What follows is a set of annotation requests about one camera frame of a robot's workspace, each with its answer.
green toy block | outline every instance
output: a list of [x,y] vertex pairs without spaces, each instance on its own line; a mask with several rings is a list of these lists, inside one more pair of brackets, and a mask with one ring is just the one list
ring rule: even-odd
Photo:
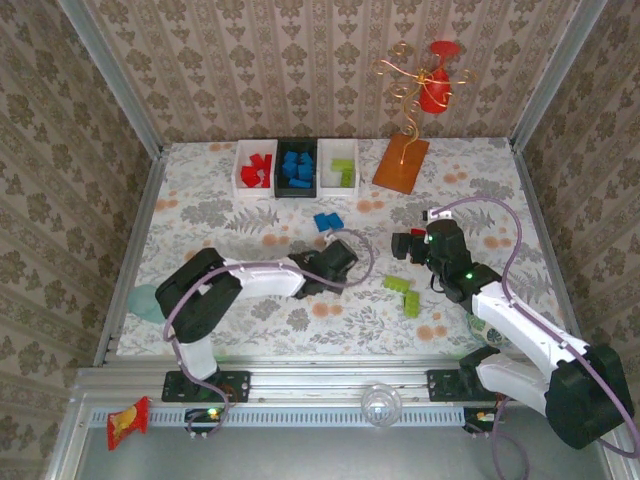
[[417,318],[420,314],[420,294],[409,290],[404,296],[404,314],[409,318]]
[[409,291],[411,283],[409,283],[409,280],[394,277],[393,275],[387,275],[386,277],[384,277],[383,285],[385,286],[385,288],[395,290],[396,292],[407,293]]
[[353,170],[343,170],[340,178],[340,186],[342,188],[353,187]]
[[353,170],[353,160],[349,158],[331,159],[331,171],[343,172],[345,170]]

orange board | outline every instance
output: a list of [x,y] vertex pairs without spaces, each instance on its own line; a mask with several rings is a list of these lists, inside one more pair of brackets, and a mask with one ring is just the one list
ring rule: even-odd
[[404,161],[400,163],[402,158],[402,149],[405,144],[411,140],[411,137],[396,133],[391,137],[387,151],[384,152],[382,161],[378,165],[378,170],[373,177],[373,184],[380,187],[395,190],[396,192],[409,195],[413,191],[416,184],[416,178],[420,173],[424,156],[429,149],[429,142],[424,140],[416,140],[407,147]]

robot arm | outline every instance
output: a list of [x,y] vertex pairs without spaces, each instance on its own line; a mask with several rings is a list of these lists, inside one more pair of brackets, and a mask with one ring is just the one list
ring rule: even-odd
[[[341,288],[327,287],[305,278],[300,272],[281,268],[296,267],[332,282],[346,282],[347,273],[358,257],[342,240],[331,237],[327,240],[331,243],[322,252],[311,250],[258,267],[230,270],[204,283],[180,309],[172,324],[180,358],[190,374],[206,380],[218,372],[209,334],[235,300],[265,295],[300,299],[327,289],[341,293]],[[208,272],[238,263],[241,262],[223,258],[214,248],[200,250],[156,290],[164,316],[168,318],[187,291]]]
[[591,347],[558,328],[512,295],[528,314],[562,338],[558,343],[547,332],[518,312],[507,299],[502,278],[486,265],[473,262],[464,234],[450,212],[433,218],[424,213],[426,234],[396,233],[392,250],[396,258],[411,255],[412,263],[426,265],[440,282],[447,298],[491,324],[524,353],[534,366],[509,359],[499,350],[485,347],[460,361],[471,364],[475,380],[485,390],[508,395],[545,415],[558,436],[574,448],[582,448],[623,422],[611,400],[566,350],[571,345],[600,374],[630,415],[633,404],[620,358],[607,346]]

patterned wallpaper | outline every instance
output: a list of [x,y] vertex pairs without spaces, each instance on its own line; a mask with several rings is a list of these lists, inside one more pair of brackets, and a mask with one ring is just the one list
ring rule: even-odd
[[508,136],[578,0],[86,0],[165,143],[388,137],[403,116],[370,71],[456,40],[479,81],[424,118],[431,137]]
[[55,1],[0,2],[0,478],[38,478],[149,159]]
[[638,403],[639,2],[608,2],[525,158],[582,332],[621,354]]

blue block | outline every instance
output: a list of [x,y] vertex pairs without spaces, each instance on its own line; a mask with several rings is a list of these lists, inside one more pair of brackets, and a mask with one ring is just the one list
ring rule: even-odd
[[298,174],[298,165],[294,162],[287,162],[282,165],[282,173],[284,173],[284,176],[287,178],[295,178]]
[[333,230],[340,230],[341,228],[344,228],[344,222],[337,213],[327,215],[327,221]]
[[302,155],[300,155],[300,163],[302,163],[303,165],[312,166],[313,159],[311,158],[311,155],[309,155],[307,152],[304,152]]
[[298,178],[311,181],[313,179],[313,168],[310,165],[298,165]]
[[316,226],[318,227],[319,232],[326,232],[331,228],[331,225],[329,225],[329,220],[327,220],[327,217],[324,213],[314,215],[313,221],[316,222]]
[[289,186],[294,188],[311,188],[311,182],[303,182],[297,178],[289,180]]
[[284,163],[293,162],[296,163],[298,161],[298,154],[296,152],[287,152],[284,154]]

